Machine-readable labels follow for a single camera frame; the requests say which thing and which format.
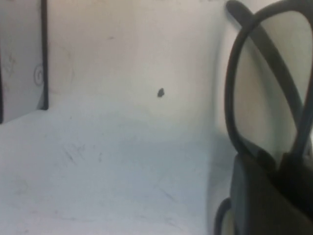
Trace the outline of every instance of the white surface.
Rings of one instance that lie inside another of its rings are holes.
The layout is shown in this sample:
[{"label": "white surface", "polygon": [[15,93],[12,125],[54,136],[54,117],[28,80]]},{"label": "white surface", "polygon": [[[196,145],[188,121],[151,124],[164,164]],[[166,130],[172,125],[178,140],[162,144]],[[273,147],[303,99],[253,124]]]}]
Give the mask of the white surface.
[{"label": "white surface", "polygon": [[0,128],[1,234],[207,234],[223,3],[48,8],[51,108]]}]

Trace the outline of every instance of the black speck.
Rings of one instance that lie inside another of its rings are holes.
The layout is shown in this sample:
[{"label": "black speck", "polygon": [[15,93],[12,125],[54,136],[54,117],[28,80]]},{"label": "black speck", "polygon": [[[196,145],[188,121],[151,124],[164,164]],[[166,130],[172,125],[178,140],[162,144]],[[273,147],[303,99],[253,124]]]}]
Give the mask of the black speck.
[{"label": "black speck", "polygon": [[164,95],[165,95],[164,89],[161,88],[161,89],[158,91],[157,96],[158,96],[158,98],[162,98]]}]

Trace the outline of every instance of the gray panel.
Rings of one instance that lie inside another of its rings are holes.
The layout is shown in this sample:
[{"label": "gray panel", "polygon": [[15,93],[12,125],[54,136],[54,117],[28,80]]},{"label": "gray panel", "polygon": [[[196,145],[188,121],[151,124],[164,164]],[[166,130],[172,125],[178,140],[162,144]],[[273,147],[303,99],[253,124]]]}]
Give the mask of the gray panel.
[{"label": "gray panel", "polygon": [[43,102],[41,0],[0,1],[0,57],[7,122]]}]

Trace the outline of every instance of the black edge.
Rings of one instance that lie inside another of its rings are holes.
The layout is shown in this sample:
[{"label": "black edge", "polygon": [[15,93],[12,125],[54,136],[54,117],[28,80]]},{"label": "black edge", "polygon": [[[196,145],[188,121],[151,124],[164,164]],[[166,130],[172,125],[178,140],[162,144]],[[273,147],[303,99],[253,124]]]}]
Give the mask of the black edge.
[{"label": "black edge", "polygon": [[43,70],[44,70],[44,104],[42,110],[49,108],[48,90],[48,13],[47,0],[41,0],[41,28],[42,28],[42,47],[43,47]]},{"label": "black edge", "polygon": [[[227,3],[226,7],[229,13],[240,25],[244,25],[253,18],[253,13],[241,2],[231,0]],[[277,47],[261,26],[255,28],[249,37],[253,40],[254,44],[275,74],[289,104],[293,119],[298,125],[303,110],[302,101],[289,69]]]},{"label": "black edge", "polygon": [[214,235],[222,235],[223,220],[229,210],[231,210],[231,200],[230,198],[226,198],[221,202],[216,212],[214,221]]},{"label": "black edge", "polygon": [[285,1],[279,1],[276,3],[271,4],[270,6],[267,6],[257,12],[253,18],[248,21],[244,27],[240,30],[233,48],[230,53],[229,61],[228,61],[228,67],[226,72],[226,79],[225,79],[225,101],[224,101],[224,111],[225,111],[225,121],[226,121],[226,127],[228,131],[229,138],[240,154],[247,154],[251,156],[251,152],[249,149],[247,149],[247,146],[243,143],[241,139],[241,135],[237,129],[236,122],[235,122],[235,116],[234,116],[234,86],[235,86],[235,80],[236,80],[236,72],[237,72],[237,65],[239,61],[239,57],[241,54],[242,47],[244,46],[244,43],[246,39],[249,37],[252,30],[254,30],[259,24],[273,16],[279,13],[283,13],[286,11],[290,11],[294,9],[295,4],[291,4],[292,2],[285,2]]}]

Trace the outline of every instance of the dark spot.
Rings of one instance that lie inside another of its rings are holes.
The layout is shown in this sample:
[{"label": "dark spot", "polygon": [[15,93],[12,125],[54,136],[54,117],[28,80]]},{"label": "dark spot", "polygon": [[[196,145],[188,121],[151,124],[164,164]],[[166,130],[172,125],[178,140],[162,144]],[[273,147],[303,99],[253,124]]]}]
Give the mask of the dark spot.
[{"label": "dark spot", "polygon": [[161,88],[161,89],[158,91],[157,96],[158,96],[158,98],[162,98],[164,95],[165,95],[164,89]]},{"label": "dark spot", "polygon": [[160,188],[159,190],[160,190],[162,193],[164,193],[164,195],[165,195],[168,199],[170,199],[170,200],[173,201],[173,202],[177,202],[176,198],[173,197],[172,195],[170,195],[167,191],[165,191],[165,190],[162,189],[162,188]]},{"label": "dark spot", "polygon": [[74,161],[74,158],[72,157],[72,155],[64,148],[63,152],[65,153],[66,157],[75,165],[77,165],[77,163]]},{"label": "dark spot", "polygon": [[175,220],[173,220],[172,218],[165,218],[165,222],[169,225],[172,226],[174,228],[177,228],[178,230],[180,230],[181,232],[183,231],[183,229],[178,226],[175,222]]}]

